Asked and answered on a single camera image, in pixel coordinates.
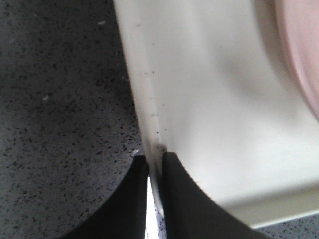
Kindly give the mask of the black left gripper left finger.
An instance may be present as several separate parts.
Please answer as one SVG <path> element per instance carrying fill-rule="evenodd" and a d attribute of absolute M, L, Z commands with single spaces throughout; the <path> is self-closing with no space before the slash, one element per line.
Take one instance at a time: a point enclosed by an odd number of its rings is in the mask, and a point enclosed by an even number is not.
<path fill-rule="evenodd" d="M 146 226 L 147 177 L 144 156 L 132 164 L 108 200 L 63 239 L 143 239 Z"/>

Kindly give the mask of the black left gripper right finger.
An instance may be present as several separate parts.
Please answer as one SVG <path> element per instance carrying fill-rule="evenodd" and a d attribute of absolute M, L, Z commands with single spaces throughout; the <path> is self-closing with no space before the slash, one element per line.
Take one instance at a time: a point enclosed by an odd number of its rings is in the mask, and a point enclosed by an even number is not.
<path fill-rule="evenodd" d="M 162 158 L 162 204 L 169 239 L 264 239 L 212 201 L 173 152 Z"/>

